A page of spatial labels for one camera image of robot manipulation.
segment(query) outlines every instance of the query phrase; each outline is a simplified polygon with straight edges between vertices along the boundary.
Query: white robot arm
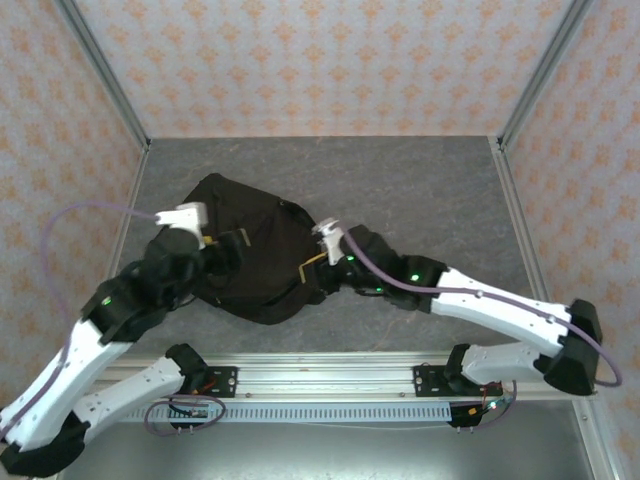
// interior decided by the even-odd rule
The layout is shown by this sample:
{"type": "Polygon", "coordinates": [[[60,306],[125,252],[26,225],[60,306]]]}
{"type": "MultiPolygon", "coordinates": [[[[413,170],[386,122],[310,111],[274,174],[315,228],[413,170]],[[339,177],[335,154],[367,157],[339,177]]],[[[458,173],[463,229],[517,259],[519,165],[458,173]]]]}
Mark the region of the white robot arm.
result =
{"type": "MultiPolygon", "coordinates": [[[[357,293],[382,296],[402,309],[461,318],[520,341],[492,347],[456,345],[442,375],[432,378],[434,388],[444,383],[458,394],[472,394],[491,382],[519,380],[546,381],[574,395],[593,393],[603,352],[591,303],[540,302],[483,284],[430,258],[399,256],[362,225],[345,233],[329,218],[314,232],[327,254],[324,264],[313,266],[314,275],[330,290],[348,284],[357,293]]],[[[612,386],[621,381],[620,372],[615,373],[612,386]]]]}
{"type": "Polygon", "coordinates": [[[53,475],[135,408],[176,392],[192,393],[204,384],[207,365],[183,344],[137,375],[83,396],[109,364],[189,295],[208,258],[200,231],[206,219],[199,203],[159,212],[156,224],[167,228],[149,243],[144,258],[98,287],[65,346],[2,409],[0,438],[8,447],[1,460],[10,474],[53,475]]]}

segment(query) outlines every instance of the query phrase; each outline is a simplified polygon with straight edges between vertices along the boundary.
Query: patterned wallpaper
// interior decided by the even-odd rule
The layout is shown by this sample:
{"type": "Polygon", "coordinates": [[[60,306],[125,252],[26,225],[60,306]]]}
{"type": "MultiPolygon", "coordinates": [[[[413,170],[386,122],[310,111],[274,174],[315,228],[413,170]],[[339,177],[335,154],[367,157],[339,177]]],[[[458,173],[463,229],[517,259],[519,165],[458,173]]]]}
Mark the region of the patterned wallpaper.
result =
{"type": "Polygon", "coordinates": [[[509,160],[555,300],[593,301],[605,344],[621,362],[626,385],[603,393],[617,420],[617,448],[633,466],[629,471],[638,472],[637,1],[596,0],[573,42],[509,152],[509,160]]]}
{"type": "MultiPolygon", "coordinates": [[[[0,2],[0,29],[3,405],[34,380],[69,330],[41,280],[41,229],[71,203],[126,202],[140,149],[53,1],[0,2]]],[[[119,219],[78,211],[54,229],[50,264],[76,308],[105,273],[119,219]]]]}
{"type": "Polygon", "coordinates": [[[570,0],[79,0],[152,138],[501,133],[570,0]]]}

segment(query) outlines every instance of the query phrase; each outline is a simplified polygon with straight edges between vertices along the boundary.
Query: purple cable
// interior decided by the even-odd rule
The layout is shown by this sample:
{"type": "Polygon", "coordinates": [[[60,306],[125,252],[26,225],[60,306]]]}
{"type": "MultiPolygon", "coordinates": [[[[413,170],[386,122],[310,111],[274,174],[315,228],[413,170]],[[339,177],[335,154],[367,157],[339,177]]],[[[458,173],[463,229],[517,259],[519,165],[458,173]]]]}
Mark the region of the purple cable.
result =
{"type": "MultiPolygon", "coordinates": [[[[388,284],[393,285],[394,287],[398,287],[398,288],[401,288],[402,290],[407,290],[409,292],[416,292],[416,293],[457,293],[457,294],[464,294],[464,295],[476,295],[479,293],[479,290],[474,290],[472,288],[418,287],[416,285],[410,285],[408,283],[400,282],[395,278],[391,277],[390,275],[386,274],[385,272],[383,272],[380,268],[378,268],[376,264],[373,263],[371,259],[369,259],[369,257],[366,256],[366,254],[362,251],[362,249],[358,246],[356,241],[353,239],[351,234],[346,229],[344,230],[344,239],[349,245],[349,247],[351,248],[351,250],[353,251],[354,255],[358,257],[358,260],[360,260],[377,277],[384,280],[388,284]]],[[[551,317],[549,316],[548,313],[543,312],[542,310],[538,310],[537,308],[534,308],[530,305],[519,302],[512,298],[504,297],[502,295],[498,295],[492,292],[482,292],[482,296],[486,298],[491,298],[493,300],[497,300],[499,302],[507,303],[511,306],[520,308],[522,310],[526,310],[527,312],[538,315],[539,317],[542,317],[546,320],[552,319],[558,325],[562,325],[563,327],[571,330],[573,333],[575,333],[580,338],[582,338],[585,342],[587,342],[596,352],[598,352],[598,354],[602,358],[604,358],[604,360],[609,364],[609,367],[611,367],[611,370],[613,371],[616,377],[616,379],[613,382],[595,380],[596,385],[602,385],[604,387],[619,387],[620,385],[622,385],[622,372],[620,371],[620,367],[618,367],[618,365],[613,360],[613,358],[609,355],[609,353],[606,350],[604,350],[602,346],[598,345],[598,342],[596,342],[593,338],[587,335],[582,329],[576,327],[575,325],[569,322],[565,322],[564,320],[561,320],[559,318],[551,317]]]]}
{"type": "MultiPolygon", "coordinates": [[[[53,299],[56,301],[57,307],[60,310],[60,313],[62,314],[63,318],[65,319],[65,321],[70,321],[69,319],[72,319],[71,321],[74,323],[75,323],[75,319],[73,319],[73,317],[71,316],[69,306],[67,305],[67,302],[64,299],[64,296],[58,290],[58,288],[55,286],[55,283],[53,282],[53,279],[51,276],[51,269],[49,268],[49,262],[48,262],[47,244],[49,241],[49,237],[51,236],[51,233],[53,231],[53,227],[56,224],[56,222],[60,219],[60,217],[69,213],[71,210],[76,210],[78,208],[86,208],[86,207],[109,208],[111,210],[117,210],[119,212],[123,212],[128,215],[133,215],[136,217],[146,218],[148,220],[154,220],[154,221],[157,218],[156,215],[151,215],[145,212],[139,212],[137,210],[134,210],[122,205],[117,205],[114,203],[107,203],[107,202],[96,202],[96,201],[90,200],[87,202],[81,202],[81,203],[70,205],[67,208],[64,208],[58,211],[49,219],[49,222],[44,228],[42,237],[40,239],[40,262],[42,267],[42,273],[44,275],[44,281],[47,286],[47,289],[49,290],[49,293],[51,294],[53,299]]],[[[22,419],[22,417],[26,415],[26,413],[31,409],[31,407],[33,407],[36,403],[40,401],[40,399],[49,391],[51,386],[56,382],[56,380],[60,376],[60,373],[62,372],[62,368],[66,363],[67,358],[69,357],[70,348],[71,348],[71,335],[69,335],[65,340],[64,346],[62,347],[62,351],[60,352],[60,359],[58,360],[58,364],[56,365],[55,369],[51,373],[51,376],[47,379],[44,385],[42,385],[40,390],[38,390],[36,394],[33,397],[31,397],[31,399],[29,399],[29,401],[27,401],[27,403],[25,403],[20,410],[18,410],[18,412],[11,418],[11,420],[7,422],[5,427],[0,431],[0,439],[6,437],[7,433],[9,433],[9,431],[16,425],[16,423],[18,423],[22,419]]]]}
{"type": "MultiPolygon", "coordinates": [[[[193,427],[190,428],[189,431],[191,432],[196,432],[198,430],[203,430],[205,428],[208,428],[210,426],[212,426],[215,423],[218,423],[220,421],[220,419],[222,417],[224,417],[224,414],[227,413],[227,406],[224,404],[224,402],[222,400],[220,400],[219,398],[216,397],[209,397],[209,396],[203,396],[203,395],[184,395],[184,394],[180,394],[180,393],[176,393],[174,395],[170,396],[171,398],[183,398],[183,399],[189,399],[189,400],[204,400],[204,401],[210,401],[210,402],[215,402],[218,405],[220,405],[221,410],[220,413],[218,415],[216,415],[216,417],[212,420],[209,420],[205,423],[203,423],[202,425],[198,425],[197,427],[193,427]]],[[[202,403],[197,403],[197,402],[174,402],[173,400],[160,400],[158,402],[155,402],[154,404],[152,404],[148,409],[147,412],[144,414],[144,428],[147,430],[147,432],[151,433],[152,435],[156,435],[158,437],[173,437],[175,435],[180,435],[180,430],[171,430],[171,431],[167,431],[167,432],[160,432],[158,430],[156,430],[154,427],[151,426],[151,422],[149,421],[149,416],[151,415],[151,412],[153,411],[154,408],[159,407],[160,405],[172,405],[174,407],[201,407],[202,403]]]]}

